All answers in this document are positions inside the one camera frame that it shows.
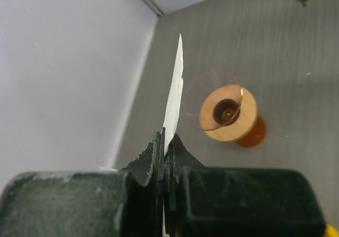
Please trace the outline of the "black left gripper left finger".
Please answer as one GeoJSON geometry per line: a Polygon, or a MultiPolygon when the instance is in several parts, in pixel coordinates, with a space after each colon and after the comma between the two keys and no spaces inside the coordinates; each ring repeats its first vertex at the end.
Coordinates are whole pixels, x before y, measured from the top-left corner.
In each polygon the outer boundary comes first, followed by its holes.
{"type": "Polygon", "coordinates": [[[124,168],[16,175],[1,194],[1,236],[162,236],[164,132],[124,168]]]}

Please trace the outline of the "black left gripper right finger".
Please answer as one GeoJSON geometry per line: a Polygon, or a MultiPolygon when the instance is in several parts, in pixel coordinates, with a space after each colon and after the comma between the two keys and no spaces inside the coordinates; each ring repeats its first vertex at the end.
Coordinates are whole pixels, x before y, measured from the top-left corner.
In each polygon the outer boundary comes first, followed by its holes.
{"type": "Polygon", "coordinates": [[[165,156],[170,236],[323,236],[326,221],[306,177],[291,169],[206,167],[176,135],[165,156]]]}

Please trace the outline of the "round wooden dripper stand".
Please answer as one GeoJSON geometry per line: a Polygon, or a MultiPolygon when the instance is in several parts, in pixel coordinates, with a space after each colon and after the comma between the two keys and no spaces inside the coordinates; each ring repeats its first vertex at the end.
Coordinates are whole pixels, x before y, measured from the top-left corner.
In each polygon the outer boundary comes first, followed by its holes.
{"type": "Polygon", "coordinates": [[[258,117],[258,106],[249,90],[236,85],[220,87],[212,92],[202,103],[199,113],[200,129],[207,136],[222,142],[236,142],[243,138],[254,126],[258,117]],[[213,113],[223,100],[239,101],[233,116],[226,125],[215,121],[213,113]]]}

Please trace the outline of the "clear glass dripper cone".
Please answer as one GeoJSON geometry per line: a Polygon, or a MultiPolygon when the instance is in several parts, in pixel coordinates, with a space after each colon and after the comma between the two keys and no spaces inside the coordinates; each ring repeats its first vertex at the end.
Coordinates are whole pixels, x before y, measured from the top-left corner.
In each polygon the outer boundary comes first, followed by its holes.
{"type": "Polygon", "coordinates": [[[185,113],[195,128],[214,131],[237,120],[242,99],[242,87],[236,76],[227,71],[211,70],[188,87],[185,113]]]}

